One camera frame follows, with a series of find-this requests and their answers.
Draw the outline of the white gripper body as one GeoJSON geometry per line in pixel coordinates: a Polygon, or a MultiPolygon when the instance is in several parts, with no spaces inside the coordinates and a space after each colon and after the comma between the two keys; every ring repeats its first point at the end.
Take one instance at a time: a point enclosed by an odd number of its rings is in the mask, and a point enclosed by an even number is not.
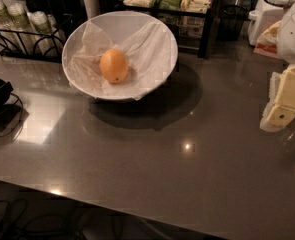
{"type": "Polygon", "coordinates": [[[283,16],[277,34],[277,54],[290,64],[295,64],[295,3],[283,16]]]}

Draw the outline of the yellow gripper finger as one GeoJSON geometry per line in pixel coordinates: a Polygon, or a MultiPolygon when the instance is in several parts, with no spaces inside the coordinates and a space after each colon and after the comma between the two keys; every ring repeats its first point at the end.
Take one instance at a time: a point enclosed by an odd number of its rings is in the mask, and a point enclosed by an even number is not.
{"type": "Polygon", "coordinates": [[[269,84],[269,102],[260,121],[266,132],[284,129],[295,119],[295,64],[282,73],[273,72],[269,84]]]}

